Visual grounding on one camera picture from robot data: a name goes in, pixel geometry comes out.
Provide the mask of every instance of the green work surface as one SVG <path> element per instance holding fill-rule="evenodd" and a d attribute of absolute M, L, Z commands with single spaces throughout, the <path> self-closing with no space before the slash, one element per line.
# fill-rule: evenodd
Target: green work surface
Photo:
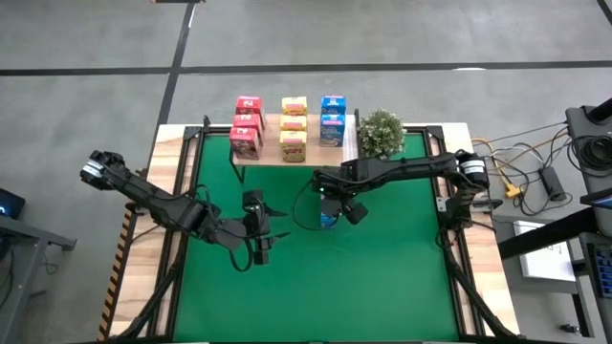
<path fill-rule="evenodd" d="M 425 155 L 408 135 L 403 157 Z M 206 138 L 198 183 L 222 217 L 242 217 L 242 192 L 260 188 L 272 208 L 291 213 L 306 167 L 249 167 L 245 184 L 228 162 L 227 137 Z M 390 183 L 359 195 L 368 216 L 308 231 L 291 216 L 272 218 L 272 234 L 291 232 L 270 263 L 237 272 L 219 246 L 189 240 L 176 341 L 453 340 L 457 330 L 428 179 Z M 307 190 L 298 218 L 318 226 L 319 195 Z M 238 263 L 246 262 L 244 246 Z"/>

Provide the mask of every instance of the juice box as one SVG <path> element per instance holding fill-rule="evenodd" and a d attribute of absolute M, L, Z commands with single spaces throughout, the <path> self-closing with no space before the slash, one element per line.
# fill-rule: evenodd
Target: juice box
<path fill-rule="evenodd" d="M 284 161 L 302 162 L 306 160 L 306 132 L 281 131 L 280 152 Z"/>
<path fill-rule="evenodd" d="M 229 143 L 238 159 L 259 160 L 259 137 L 253 128 L 231 128 Z"/>
<path fill-rule="evenodd" d="M 280 116 L 280 130 L 287 131 L 306 131 L 308 118 L 306 116 Z"/>
<path fill-rule="evenodd" d="M 259 115 L 262 128 L 266 126 L 266 113 L 261 97 L 239 96 L 236 100 L 236 115 Z"/>
<path fill-rule="evenodd" d="M 345 115 L 346 99 L 344 96 L 323 96 L 321 98 L 322 115 Z"/>
<path fill-rule="evenodd" d="M 261 118 L 257 114 L 234 115 L 232 126 L 236 128 L 255 129 L 257 131 L 257 137 L 259 138 L 259 145 L 264 145 L 263 127 L 261 125 Z"/>
<path fill-rule="evenodd" d="M 321 115 L 319 145 L 323 147 L 342 147 L 344 124 L 344 115 Z"/>
<path fill-rule="evenodd" d="M 321 195 L 321 208 L 323 208 L 323 202 L 325 200 L 325 196 Z M 321 229 L 331 229 L 336 224 L 338 217 L 329 216 L 321 210 Z"/>
<path fill-rule="evenodd" d="M 308 115 L 308 101 L 306 97 L 284 97 L 281 100 L 283 115 Z"/>

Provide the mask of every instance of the potted plant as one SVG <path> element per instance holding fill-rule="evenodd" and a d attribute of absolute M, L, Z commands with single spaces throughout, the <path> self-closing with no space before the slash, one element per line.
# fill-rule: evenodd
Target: potted plant
<path fill-rule="evenodd" d="M 389 159 L 404 151 L 404 129 L 395 114 L 376 110 L 361 121 L 361 152 L 366 158 Z"/>

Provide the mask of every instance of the gray floor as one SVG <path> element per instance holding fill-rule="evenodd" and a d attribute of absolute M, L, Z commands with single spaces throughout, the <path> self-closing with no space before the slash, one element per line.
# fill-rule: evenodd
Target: gray floor
<path fill-rule="evenodd" d="M 146 0 L 0 0 L 0 69 L 167 67 L 185 9 Z M 209 0 L 196 9 L 183 65 L 610 60 L 610 41 L 612 26 L 595 0 Z M 26 222 L 78 238 L 74 252 L 50 252 L 61 268 L 41 274 L 49 292 L 30 303 L 24 342 L 95 338 L 125 199 L 81 183 L 78 170 L 94 149 L 121 152 L 132 168 L 147 164 L 166 81 L 0 77 L 0 187 L 28 200 Z M 238 95 L 260 95 L 277 112 L 281 97 L 308 96 L 317 108 L 321 95 L 335 93 L 363 114 L 383 107 L 405 121 L 462 121 L 473 137 L 495 138 L 562 121 L 565 108 L 598 104 L 610 90 L 612 69 L 182 75 L 168 122 L 228 122 Z M 546 140 L 558 129 L 521 140 Z M 564 155 L 555 167 L 568 192 L 584 193 Z M 543 190 L 536 184 L 531 192 L 537 207 Z M 542 216 L 577 209 L 573 201 Z M 497 212 L 520 214 L 510 204 Z M 556 330 L 575 322 L 567 295 L 512 293 L 530 338 L 601 342 Z"/>

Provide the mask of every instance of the desk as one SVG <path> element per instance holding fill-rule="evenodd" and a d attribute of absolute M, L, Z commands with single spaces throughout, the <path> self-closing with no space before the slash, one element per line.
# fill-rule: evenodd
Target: desk
<path fill-rule="evenodd" d="M 439 125 L 443 128 L 448 151 L 456 151 L 459 148 L 471 150 L 470 134 L 465 123 L 441 123 Z M 156 137 L 147 179 L 168 192 L 172 192 L 174 188 L 185 127 L 180 124 L 163 125 Z M 184 180 L 179 181 L 183 182 L 183 190 L 188 188 L 195 150 L 195 144 L 190 145 L 187 149 L 190 159 L 187 159 Z M 491 223 L 488 216 L 474 214 L 473 218 L 485 224 Z M 125 330 L 155 288 L 164 230 L 157 229 L 142 237 L 131 247 L 126 247 L 128 236 L 137 235 L 152 226 L 152 221 L 147 216 L 137 219 L 137 215 L 130 211 L 125 214 L 116 262 L 111 272 L 108 295 L 104 302 L 98 339 L 103 339 L 109 334 L 119 334 Z M 475 226 L 467 229 L 465 235 L 477 289 L 504 325 L 518 333 L 512 299 L 493 233 L 488 229 Z M 172 251 L 170 257 L 174 257 L 174 252 L 178 249 L 178 236 L 179 234 L 175 234 L 176 238 L 170 248 Z M 474 326 L 470 321 L 470 304 L 462 292 L 460 292 L 460 297 L 467 333 L 474 333 Z M 163 333 L 165 330 L 169 298 L 170 292 L 166 294 L 161 304 L 156 333 Z"/>

